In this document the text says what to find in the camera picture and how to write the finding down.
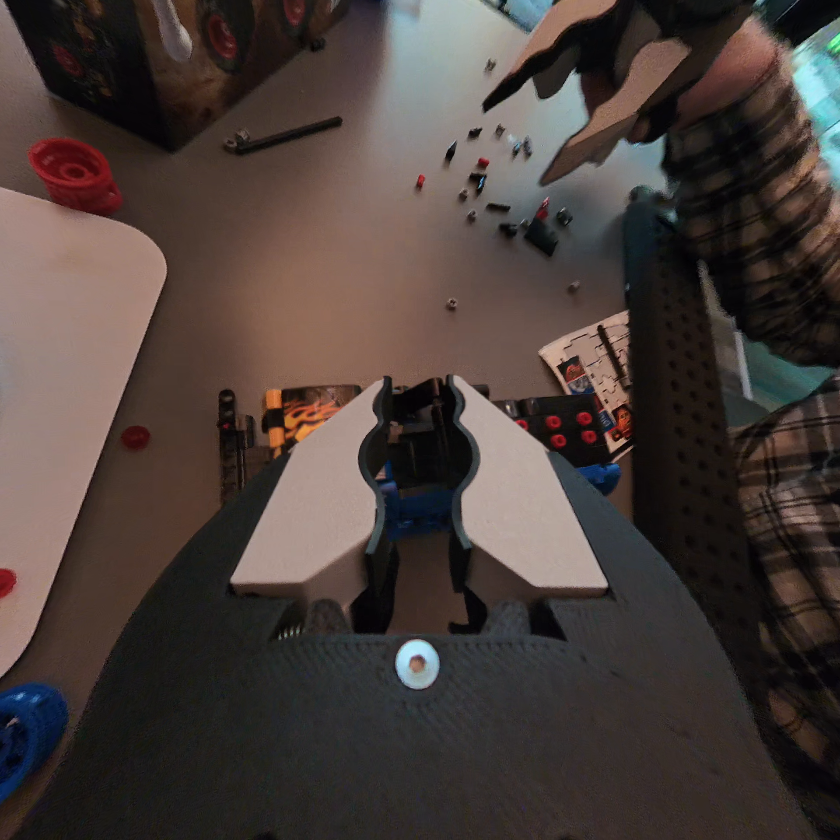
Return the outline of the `black perforated chair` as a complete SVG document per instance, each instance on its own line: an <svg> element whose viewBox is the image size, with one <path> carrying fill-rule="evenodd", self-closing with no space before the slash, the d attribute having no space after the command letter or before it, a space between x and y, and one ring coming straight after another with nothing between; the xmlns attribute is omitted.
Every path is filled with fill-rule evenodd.
<svg viewBox="0 0 840 840"><path fill-rule="evenodd" d="M755 666L760 610L700 271L665 196L650 186L628 198L623 257L635 522L687 585L731 661Z"/></svg>

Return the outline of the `blue toy wheel rim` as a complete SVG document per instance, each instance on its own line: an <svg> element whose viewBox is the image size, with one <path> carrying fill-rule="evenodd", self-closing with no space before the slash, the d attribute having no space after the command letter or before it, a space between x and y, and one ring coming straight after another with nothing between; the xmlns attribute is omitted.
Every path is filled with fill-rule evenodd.
<svg viewBox="0 0 840 840"><path fill-rule="evenodd" d="M56 750L69 711L58 688L29 682L1 694L1 803Z"/></svg>

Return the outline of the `person's right forearm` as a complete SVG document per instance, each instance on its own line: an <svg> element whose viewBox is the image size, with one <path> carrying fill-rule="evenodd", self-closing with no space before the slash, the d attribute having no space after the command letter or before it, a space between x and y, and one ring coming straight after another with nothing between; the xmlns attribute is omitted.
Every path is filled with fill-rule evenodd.
<svg viewBox="0 0 840 840"><path fill-rule="evenodd" d="M800 365L839 361L838 190L789 51L734 103L667 134L688 246L751 340Z"/></svg>

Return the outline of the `red toy wheel rim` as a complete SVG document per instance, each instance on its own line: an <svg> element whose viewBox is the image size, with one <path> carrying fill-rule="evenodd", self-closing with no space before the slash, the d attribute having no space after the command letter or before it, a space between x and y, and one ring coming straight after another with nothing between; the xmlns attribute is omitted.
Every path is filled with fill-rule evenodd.
<svg viewBox="0 0 840 840"><path fill-rule="evenodd" d="M60 206L99 216L111 216L123 206L108 160L86 143L40 140L28 149L28 162Z"/></svg>

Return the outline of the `white book stand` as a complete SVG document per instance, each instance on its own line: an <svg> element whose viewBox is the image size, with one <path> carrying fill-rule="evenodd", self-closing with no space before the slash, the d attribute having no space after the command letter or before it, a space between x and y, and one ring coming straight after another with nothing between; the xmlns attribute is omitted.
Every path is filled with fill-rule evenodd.
<svg viewBox="0 0 840 840"><path fill-rule="evenodd" d="M34 641L181 233L162 187L125 182L126 218L52 203L26 162L57 104L2 12L2 677Z"/></svg>

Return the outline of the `toy truck set box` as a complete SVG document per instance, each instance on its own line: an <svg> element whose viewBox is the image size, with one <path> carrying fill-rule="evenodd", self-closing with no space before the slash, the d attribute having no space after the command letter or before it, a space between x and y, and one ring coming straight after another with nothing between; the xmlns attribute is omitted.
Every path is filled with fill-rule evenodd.
<svg viewBox="0 0 840 840"><path fill-rule="evenodd" d="M347 1L6 1L49 91L168 151L223 116Z"/></svg>

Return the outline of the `person's torso in plaid shirt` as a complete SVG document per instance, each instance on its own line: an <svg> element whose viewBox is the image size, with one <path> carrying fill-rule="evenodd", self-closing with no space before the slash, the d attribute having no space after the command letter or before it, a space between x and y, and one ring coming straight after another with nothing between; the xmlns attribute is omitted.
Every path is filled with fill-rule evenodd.
<svg viewBox="0 0 840 840"><path fill-rule="evenodd" d="M838 373L731 443L784 776L818 836L838 838Z"/></svg>

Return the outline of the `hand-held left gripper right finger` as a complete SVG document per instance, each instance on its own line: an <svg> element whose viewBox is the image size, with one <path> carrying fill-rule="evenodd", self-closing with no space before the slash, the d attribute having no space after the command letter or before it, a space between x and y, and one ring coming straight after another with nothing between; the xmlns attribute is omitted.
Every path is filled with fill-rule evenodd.
<svg viewBox="0 0 840 840"><path fill-rule="evenodd" d="M450 374L446 385L465 444L451 514L455 591L479 601L605 595L605 573L559 476L563 460L461 376Z"/></svg>

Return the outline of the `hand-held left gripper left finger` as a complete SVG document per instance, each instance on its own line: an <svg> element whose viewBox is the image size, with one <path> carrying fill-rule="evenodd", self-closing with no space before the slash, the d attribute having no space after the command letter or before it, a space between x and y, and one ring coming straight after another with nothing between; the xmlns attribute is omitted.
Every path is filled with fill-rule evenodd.
<svg viewBox="0 0 840 840"><path fill-rule="evenodd" d="M238 595L354 601L384 526L375 484L387 438L385 376L277 458L277 483L230 577Z"/></svg>

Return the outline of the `scattered small brick pieces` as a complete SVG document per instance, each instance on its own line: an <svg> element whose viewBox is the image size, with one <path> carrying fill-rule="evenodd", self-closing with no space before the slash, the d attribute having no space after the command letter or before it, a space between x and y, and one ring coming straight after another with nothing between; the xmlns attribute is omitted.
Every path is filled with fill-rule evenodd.
<svg viewBox="0 0 840 840"><path fill-rule="evenodd" d="M437 169L423 164L414 192L426 209L440 199L447 220L460 228L485 229L503 242L520 237L551 257L573 216L537 184L532 134L515 129L509 119L470 127L447 144Z"/></svg>

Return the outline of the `brick-built toy truck model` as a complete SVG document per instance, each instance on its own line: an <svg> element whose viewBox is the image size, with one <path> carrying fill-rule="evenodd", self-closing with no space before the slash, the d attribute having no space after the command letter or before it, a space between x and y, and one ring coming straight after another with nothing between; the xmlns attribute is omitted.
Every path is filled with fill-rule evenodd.
<svg viewBox="0 0 840 840"><path fill-rule="evenodd" d="M361 394L359 385L310 385L264 394L258 445L256 420L238 411L235 392L217 395L220 504L245 488L270 461ZM621 477L608 450L606 411L594 395L553 395L492 404L550 452L563 456L604 496ZM451 522L454 472L448 467L444 381L431 379L395 390L385 466L376 476L385 499L390 540L445 532Z"/></svg>

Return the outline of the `sticker sheet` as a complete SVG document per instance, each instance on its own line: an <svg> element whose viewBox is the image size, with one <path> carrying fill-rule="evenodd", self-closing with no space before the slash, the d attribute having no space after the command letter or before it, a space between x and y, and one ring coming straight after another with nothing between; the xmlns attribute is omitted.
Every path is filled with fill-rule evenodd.
<svg viewBox="0 0 840 840"><path fill-rule="evenodd" d="M631 380L628 311L620 311L544 345L539 350L539 357L551 369L566 395L594 397L610 460L617 462L634 447L632 387L625 391L616 380L596 331L599 323L605 325Z"/></svg>

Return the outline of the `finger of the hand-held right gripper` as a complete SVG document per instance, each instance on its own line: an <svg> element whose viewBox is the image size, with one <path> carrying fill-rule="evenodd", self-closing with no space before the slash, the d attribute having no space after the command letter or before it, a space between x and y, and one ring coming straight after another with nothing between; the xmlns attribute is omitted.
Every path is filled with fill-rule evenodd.
<svg viewBox="0 0 840 840"><path fill-rule="evenodd" d="M538 100L555 96L583 62L611 55L621 23L619 1L560 1L551 6L524 47L482 102L488 112L531 83Z"/></svg>
<svg viewBox="0 0 840 840"><path fill-rule="evenodd" d="M583 128L565 140L540 177L547 186L579 169L600 165L642 117L695 83L712 60L711 29L666 35L659 29L625 29L604 68L614 91L595 106Z"/></svg>

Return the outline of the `person's right hand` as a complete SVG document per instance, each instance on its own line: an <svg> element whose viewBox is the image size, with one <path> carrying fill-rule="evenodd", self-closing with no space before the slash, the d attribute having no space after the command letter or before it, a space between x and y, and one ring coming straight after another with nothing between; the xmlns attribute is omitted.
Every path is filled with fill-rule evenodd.
<svg viewBox="0 0 840 840"><path fill-rule="evenodd" d="M707 73L679 98L674 129L685 129L738 101L760 82L776 54L774 37L758 18L750 16Z"/></svg>

